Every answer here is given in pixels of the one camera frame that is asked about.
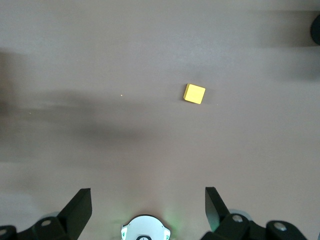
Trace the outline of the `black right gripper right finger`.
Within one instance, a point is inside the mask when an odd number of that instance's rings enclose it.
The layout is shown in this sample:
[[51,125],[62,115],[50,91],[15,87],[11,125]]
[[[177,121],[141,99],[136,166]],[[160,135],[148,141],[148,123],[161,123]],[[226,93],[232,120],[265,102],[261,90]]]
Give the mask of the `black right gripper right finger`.
[[205,188],[205,214],[210,226],[202,240],[306,240],[293,224],[270,220],[265,227],[240,213],[231,213],[215,187]]

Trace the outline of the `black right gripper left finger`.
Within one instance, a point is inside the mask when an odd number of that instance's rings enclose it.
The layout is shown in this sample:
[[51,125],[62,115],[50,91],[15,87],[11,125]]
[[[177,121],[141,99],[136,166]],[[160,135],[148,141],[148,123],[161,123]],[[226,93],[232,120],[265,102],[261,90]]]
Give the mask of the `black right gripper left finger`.
[[77,240],[91,216],[91,189],[82,188],[57,216],[44,217],[21,232],[17,232],[13,225],[2,225],[0,238],[2,240]]

